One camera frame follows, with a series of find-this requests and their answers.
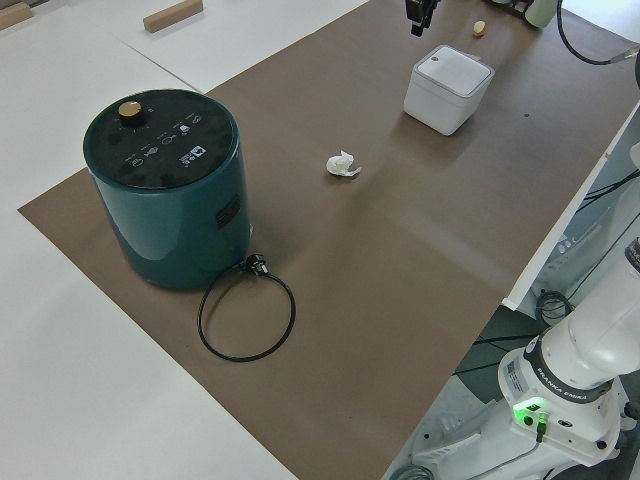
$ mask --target crumpled white tissue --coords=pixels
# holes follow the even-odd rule
[[[353,155],[349,155],[344,150],[340,150],[340,155],[331,157],[327,160],[327,171],[341,177],[353,177],[362,171],[362,167],[349,171],[349,167],[353,163]]]

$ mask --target gray floor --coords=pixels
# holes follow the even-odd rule
[[[535,319],[520,312],[500,307],[493,315],[485,329],[482,331],[483,338],[495,338],[515,335],[537,334],[544,330],[546,325],[539,323]],[[458,366],[458,371],[474,368],[482,365],[499,362],[505,354],[503,350],[513,350],[522,347],[528,342],[527,339],[500,341],[492,344],[476,345]],[[498,386],[498,367],[492,366],[468,373],[459,374],[463,383],[480,400],[488,402],[491,399],[500,399],[502,394]],[[627,394],[631,400],[640,401],[640,374],[638,372],[625,375],[622,378]],[[592,468],[582,466],[574,467],[561,473],[556,479],[559,480],[626,480],[631,474],[633,465],[638,455],[640,447],[640,436],[638,428],[631,432],[626,432],[628,445],[621,450],[620,456],[615,460],[601,463]]]

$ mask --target brown paper surface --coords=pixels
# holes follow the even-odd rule
[[[627,48],[565,24],[592,56]],[[86,170],[21,209],[302,480],[383,474],[637,98],[632,65],[583,64],[551,26],[484,2],[441,2],[422,38],[409,30],[402,2],[373,0],[210,92],[240,126],[252,250],[298,303],[268,358],[204,349],[202,292],[132,272]],[[496,70],[451,137],[402,111],[412,66],[440,44]],[[341,149],[357,177],[325,171]],[[221,349],[255,353],[282,331],[287,300],[268,283],[225,297]]]

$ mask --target wooden block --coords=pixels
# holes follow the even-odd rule
[[[24,2],[16,3],[0,10],[0,30],[33,17],[31,7]]]
[[[144,28],[148,32],[153,33],[169,25],[173,25],[180,20],[184,20],[191,15],[195,15],[201,12],[202,9],[202,0],[184,0],[172,7],[165,8],[153,15],[144,17],[142,22],[144,23]]]

